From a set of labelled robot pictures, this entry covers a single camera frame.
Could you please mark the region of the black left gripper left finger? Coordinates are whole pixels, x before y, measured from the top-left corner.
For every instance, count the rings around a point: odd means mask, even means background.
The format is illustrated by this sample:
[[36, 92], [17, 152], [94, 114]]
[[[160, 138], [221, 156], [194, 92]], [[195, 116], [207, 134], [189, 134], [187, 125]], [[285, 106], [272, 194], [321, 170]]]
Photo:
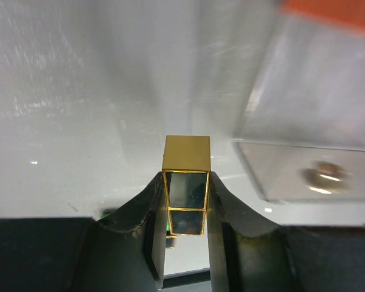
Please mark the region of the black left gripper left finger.
[[0, 218], [0, 291], [158, 291], [166, 218], [161, 174], [100, 220]]

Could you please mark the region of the clear acrylic organizer tray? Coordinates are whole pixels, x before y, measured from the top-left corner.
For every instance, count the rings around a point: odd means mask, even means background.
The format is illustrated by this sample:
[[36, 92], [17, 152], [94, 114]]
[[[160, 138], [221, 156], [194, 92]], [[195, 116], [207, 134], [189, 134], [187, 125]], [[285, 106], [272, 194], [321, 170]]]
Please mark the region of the clear acrylic organizer tray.
[[277, 20], [237, 144], [265, 201], [365, 201], [365, 35]]

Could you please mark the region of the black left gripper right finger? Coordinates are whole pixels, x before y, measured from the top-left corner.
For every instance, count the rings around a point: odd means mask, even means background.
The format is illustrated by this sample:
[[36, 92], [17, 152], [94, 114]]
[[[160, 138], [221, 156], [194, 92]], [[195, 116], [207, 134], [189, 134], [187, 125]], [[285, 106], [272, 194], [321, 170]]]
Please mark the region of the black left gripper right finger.
[[213, 291], [365, 291], [365, 226], [277, 224], [216, 173], [207, 237]]

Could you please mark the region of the orange plastic box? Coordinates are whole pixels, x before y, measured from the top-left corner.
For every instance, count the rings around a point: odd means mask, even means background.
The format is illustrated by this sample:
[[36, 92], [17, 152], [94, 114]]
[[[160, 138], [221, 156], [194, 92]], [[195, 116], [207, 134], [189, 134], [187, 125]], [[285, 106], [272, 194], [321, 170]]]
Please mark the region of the orange plastic box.
[[289, 0], [282, 10], [365, 33], [365, 1]]

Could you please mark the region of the green lip balm stick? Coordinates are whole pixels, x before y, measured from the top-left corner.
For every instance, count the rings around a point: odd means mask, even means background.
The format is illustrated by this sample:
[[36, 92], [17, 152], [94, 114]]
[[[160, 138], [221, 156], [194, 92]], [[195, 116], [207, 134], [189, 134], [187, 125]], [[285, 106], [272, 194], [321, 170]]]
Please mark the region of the green lip balm stick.
[[100, 216], [100, 221], [113, 221], [113, 213], [115, 213], [116, 210], [116, 208], [103, 209]]

